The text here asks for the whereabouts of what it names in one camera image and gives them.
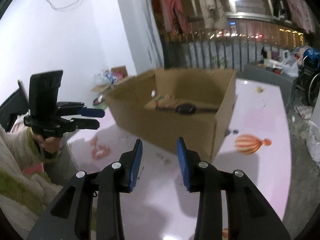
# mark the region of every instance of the pink jacket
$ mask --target pink jacket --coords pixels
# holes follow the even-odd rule
[[[160,0],[162,4],[162,14],[164,18],[164,28],[167,32],[174,31],[173,19],[178,17],[179,25],[184,33],[188,32],[188,25],[183,15],[181,0]]]

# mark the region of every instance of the pink table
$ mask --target pink table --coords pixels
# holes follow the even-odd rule
[[[262,93],[256,92],[262,87]],[[214,160],[219,169],[233,172],[243,170],[255,183],[278,216],[283,219],[291,179],[291,148],[284,104],[279,87],[238,79],[237,100],[228,135]],[[82,130],[68,142],[82,170],[88,173],[102,170],[117,161],[121,153],[132,150],[137,137],[118,128],[109,110],[100,121],[98,131]],[[254,154],[244,155],[235,148],[242,134],[272,144]],[[110,155],[93,160],[90,145],[97,136],[97,145],[108,145]],[[191,240],[196,227],[199,193],[188,193],[182,182],[175,155],[143,141],[140,179],[131,194],[121,194],[122,218],[127,240],[163,239]],[[226,203],[223,205],[223,227],[228,227]]]

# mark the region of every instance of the watch face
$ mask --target watch face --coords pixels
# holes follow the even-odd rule
[[[194,114],[196,112],[196,107],[192,104],[182,104],[177,106],[175,112],[180,114]]]

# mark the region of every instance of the open cardboard box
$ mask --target open cardboard box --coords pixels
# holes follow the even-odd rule
[[[179,137],[201,159],[212,161],[228,129],[235,103],[235,70],[155,69],[107,90],[106,102],[123,129],[172,153]],[[216,113],[182,115],[146,108],[151,92],[220,105]]]

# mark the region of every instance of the person's hand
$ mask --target person's hand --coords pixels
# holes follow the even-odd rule
[[[49,137],[47,139],[43,139],[41,135],[34,134],[31,130],[31,136],[33,140],[39,143],[39,145],[45,149],[49,153],[55,153],[59,150],[59,142],[62,138],[56,138],[56,137]]]

